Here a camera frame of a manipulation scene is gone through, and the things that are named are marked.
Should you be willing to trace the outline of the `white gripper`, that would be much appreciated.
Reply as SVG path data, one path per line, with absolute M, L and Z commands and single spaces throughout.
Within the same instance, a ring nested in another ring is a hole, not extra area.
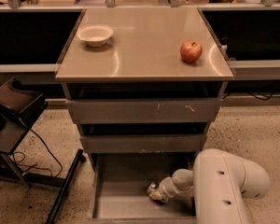
M 148 196 L 154 201 L 167 203 L 170 199 L 174 198 L 179 193 L 180 189 L 174 183 L 171 177 L 164 178 L 158 187 L 158 190 L 152 191 Z

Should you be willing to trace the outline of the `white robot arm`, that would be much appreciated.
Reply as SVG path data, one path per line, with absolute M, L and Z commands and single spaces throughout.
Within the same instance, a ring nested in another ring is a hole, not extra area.
M 271 181 L 259 164 L 209 148 L 200 152 L 192 169 L 178 169 L 147 189 L 150 199 L 162 203 L 175 196 L 194 196 L 197 224 L 249 224 L 244 199 L 259 199 Z

